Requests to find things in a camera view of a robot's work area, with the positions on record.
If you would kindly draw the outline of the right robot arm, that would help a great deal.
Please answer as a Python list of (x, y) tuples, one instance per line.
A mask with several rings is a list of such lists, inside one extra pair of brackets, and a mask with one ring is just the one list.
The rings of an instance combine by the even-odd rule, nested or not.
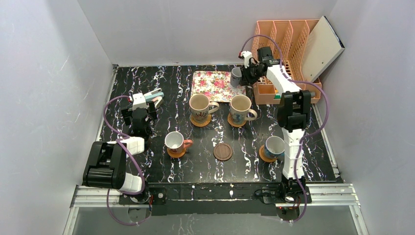
[(280, 93), (277, 109), (277, 123), (282, 128), (284, 139), (284, 167), (281, 182), (282, 198), (297, 200), (306, 195), (305, 178), (302, 169), (302, 141), (309, 123), (311, 93), (297, 86), (287, 73), (282, 62), (277, 63), (272, 56), (255, 60), (249, 51), (239, 52), (243, 59), (242, 80), (257, 82), (266, 77)]

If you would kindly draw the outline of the terracotta round coaster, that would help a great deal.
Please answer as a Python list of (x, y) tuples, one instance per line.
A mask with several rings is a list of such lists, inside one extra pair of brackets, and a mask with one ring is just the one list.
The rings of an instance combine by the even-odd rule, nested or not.
[(186, 153), (186, 151), (187, 149), (184, 148), (181, 153), (179, 152), (175, 153), (172, 151), (172, 149), (169, 149), (169, 148), (167, 149), (167, 153), (171, 158), (181, 158)]

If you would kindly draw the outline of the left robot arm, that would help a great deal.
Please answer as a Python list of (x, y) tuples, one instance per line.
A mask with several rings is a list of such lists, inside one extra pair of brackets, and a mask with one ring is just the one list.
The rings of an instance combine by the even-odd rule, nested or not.
[(145, 190), (145, 179), (134, 155), (148, 150), (152, 135), (151, 122), (157, 119), (156, 106), (161, 98), (144, 105), (129, 105), (121, 110), (127, 133), (115, 141), (95, 141), (83, 172), (83, 185), (117, 189), (138, 195)]

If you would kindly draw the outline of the woven rattan coaster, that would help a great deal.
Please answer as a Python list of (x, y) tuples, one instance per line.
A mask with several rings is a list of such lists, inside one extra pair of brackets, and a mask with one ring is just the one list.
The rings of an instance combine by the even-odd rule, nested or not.
[(207, 126), (211, 121), (211, 114), (208, 114), (206, 119), (203, 121), (197, 121), (193, 115), (190, 116), (190, 122), (197, 127)]
[(233, 122), (231, 114), (228, 114), (227, 121), (228, 121), (229, 125), (231, 125), (232, 127), (237, 127), (237, 128), (244, 126), (247, 122), (246, 120), (244, 120), (239, 124), (235, 123), (235, 122)]

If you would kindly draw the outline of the small light blue mug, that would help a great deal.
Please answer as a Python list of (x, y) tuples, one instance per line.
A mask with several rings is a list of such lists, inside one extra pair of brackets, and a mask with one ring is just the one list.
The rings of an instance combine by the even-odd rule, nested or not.
[(231, 70), (230, 85), (234, 88), (241, 87), (242, 71), (240, 67), (235, 67)]

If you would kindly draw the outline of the beige mug with number three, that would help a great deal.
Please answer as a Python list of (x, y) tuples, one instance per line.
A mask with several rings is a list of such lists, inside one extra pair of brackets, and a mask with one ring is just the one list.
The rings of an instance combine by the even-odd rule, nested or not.
[(251, 109), (252, 101), (246, 95), (236, 95), (230, 102), (230, 114), (233, 122), (241, 123), (242, 121), (256, 120), (258, 114), (255, 110)]

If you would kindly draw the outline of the light wooden round coaster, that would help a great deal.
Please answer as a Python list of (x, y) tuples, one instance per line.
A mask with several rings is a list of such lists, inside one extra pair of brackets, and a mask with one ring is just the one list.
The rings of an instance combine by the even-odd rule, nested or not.
[(260, 158), (266, 163), (273, 163), (277, 160), (277, 158), (268, 158), (264, 152), (265, 145), (262, 145), (258, 151)]

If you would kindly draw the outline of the dark walnut round coaster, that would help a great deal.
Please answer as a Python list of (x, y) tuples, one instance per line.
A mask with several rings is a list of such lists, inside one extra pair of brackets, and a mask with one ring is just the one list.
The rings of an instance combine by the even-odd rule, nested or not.
[(227, 143), (219, 143), (213, 149), (214, 157), (219, 161), (227, 161), (232, 157), (232, 147)]

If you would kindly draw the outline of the pink floral mug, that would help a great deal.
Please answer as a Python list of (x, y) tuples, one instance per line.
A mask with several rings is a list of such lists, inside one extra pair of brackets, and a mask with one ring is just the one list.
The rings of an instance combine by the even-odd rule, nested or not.
[(173, 152), (181, 153), (184, 148), (189, 148), (193, 145), (192, 140), (186, 140), (180, 132), (170, 132), (165, 136), (165, 146), (167, 149), (172, 149)]

